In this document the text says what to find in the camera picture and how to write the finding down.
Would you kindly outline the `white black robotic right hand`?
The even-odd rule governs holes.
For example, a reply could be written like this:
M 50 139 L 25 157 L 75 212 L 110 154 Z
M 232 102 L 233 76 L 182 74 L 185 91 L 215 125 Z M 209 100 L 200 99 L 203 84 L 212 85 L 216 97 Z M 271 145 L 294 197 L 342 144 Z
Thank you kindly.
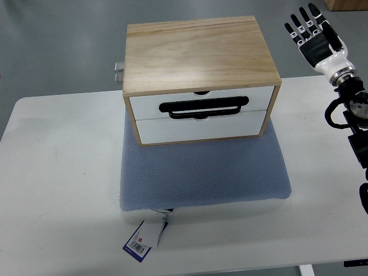
M 337 87 L 356 75 L 355 66 L 348 60 L 346 44 L 321 11 L 313 3 L 308 9 L 309 13 L 300 7 L 303 21 L 292 14 L 293 25 L 285 23 L 285 28 L 309 65 Z

